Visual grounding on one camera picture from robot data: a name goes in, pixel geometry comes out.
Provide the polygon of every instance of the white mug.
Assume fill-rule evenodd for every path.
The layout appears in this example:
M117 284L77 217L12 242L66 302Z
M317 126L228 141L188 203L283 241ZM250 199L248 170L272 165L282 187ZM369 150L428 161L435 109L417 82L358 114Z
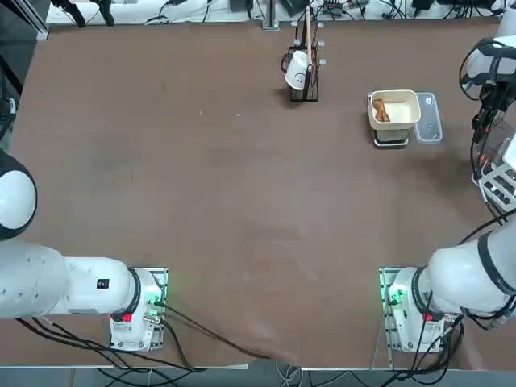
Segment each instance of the white mug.
M283 67L281 63L281 69L285 73L285 81L287 84L295 90L303 90L305 86L306 69L308 69L308 54L304 51L294 51L293 55L285 55L283 61L290 57L290 62L287 68Z

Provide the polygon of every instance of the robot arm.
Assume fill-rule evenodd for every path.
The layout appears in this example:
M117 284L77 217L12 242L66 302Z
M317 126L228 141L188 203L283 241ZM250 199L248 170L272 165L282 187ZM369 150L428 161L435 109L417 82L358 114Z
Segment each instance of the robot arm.
M516 96L516 8L504 15L498 37L481 40L466 56L460 68L460 87L470 99L481 102L472 121L473 180L486 202L494 202L502 211L514 211L514 130L495 127ZM472 96L474 89L478 98ZM478 144L476 165L474 144ZM414 343L422 337L420 349L437 352L430 344L443 335L445 322L454 315L490 318L485 329L513 317L515 236L516 220L512 220L468 243L438 249L425 267L402 268L386 294L400 348L413 352Z
M58 251L12 239L35 216L31 174L0 150L0 318L47 314L108 314L111 345L128 351L161 347L159 329L166 269L128 268L105 257L63 257Z

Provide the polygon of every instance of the brown tabletop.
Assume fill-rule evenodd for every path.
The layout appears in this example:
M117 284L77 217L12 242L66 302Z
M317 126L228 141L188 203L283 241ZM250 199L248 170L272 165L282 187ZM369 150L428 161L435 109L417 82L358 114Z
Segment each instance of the brown tabletop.
M169 300L290 364L368 368L378 268L425 264L489 218L470 181L464 55L489 21L355 22L319 32L319 103L285 101L293 28L52 29L38 43L12 153L40 190L24 238L65 255L170 269ZM444 144L378 151L373 89L428 90ZM59 318L107 343L103 316ZM104 364L2 321L1 364ZM250 358L175 323L197 365ZM516 325L466 326L457 368L516 369ZM172 340L153 356L177 361ZM382 334L378 367L387 367ZM137 365L149 365L135 361Z

